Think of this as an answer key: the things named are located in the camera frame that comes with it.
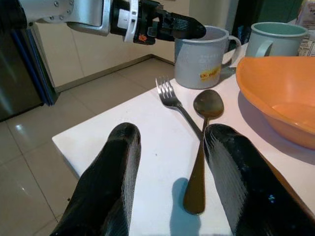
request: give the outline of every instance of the orange bowl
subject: orange bowl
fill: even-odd
[[[243,58],[236,78],[273,129],[315,149],[315,57]]]

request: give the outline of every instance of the gray mug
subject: gray mug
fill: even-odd
[[[286,23],[253,24],[246,56],[297,56],[301,41],[307,33],[304,27]]]

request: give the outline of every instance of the sticker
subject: sticker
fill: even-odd
[[[200,78],[202,82],[211,80],[212,78],[216,77],[221,71],[221,65],[212,69],[212,70],[205,70],[200,73]]]

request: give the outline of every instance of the fork handle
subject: fork handle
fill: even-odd
[[[187,113],[187,111],[184,109],[184,107],[181,104],[178,104],[177,109],[182,115],[186,118],[192,129],[194,130],[195,134],[197,135],[198,139],[202,140],[202,132],[199,129],[199,127],[196,125],[195,121],[190,117],[190,115]]]

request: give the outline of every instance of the mug handle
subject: mug handle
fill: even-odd
[[[263,43],[259,46],[259,48],[258,48],[258,50],[257,50],[257,52],[256,52],[255,57],[256,57],[256,58],[259,58],[259,57],[264,57],[264,56],[266,56],[266,55],[267,55],[267,52],[270,50],[270,48],[271,48],[271,46],[272,46],[272,43],[273,43],[273,41],[270,41],[270,40],[267,40],[267,41],[263,42]]]
[[[227,67],[227,66],[230,66],[231,64],[233,64],[236,59],[239,57],[240,53],[241,53],[241,50],[242,50],[242,44],[241,44],[241,41],[237,38],[237,37],[234,37],[232,35],[229,35],[228,37],[229,40],[234,40],[236,42],[236,48],[235,48],[235,51],[234,51],[234,54],[233,56],[231,57],[230,60],[228,60],[227,63],[223,64],[222,65],[222,68],[224,67]]]

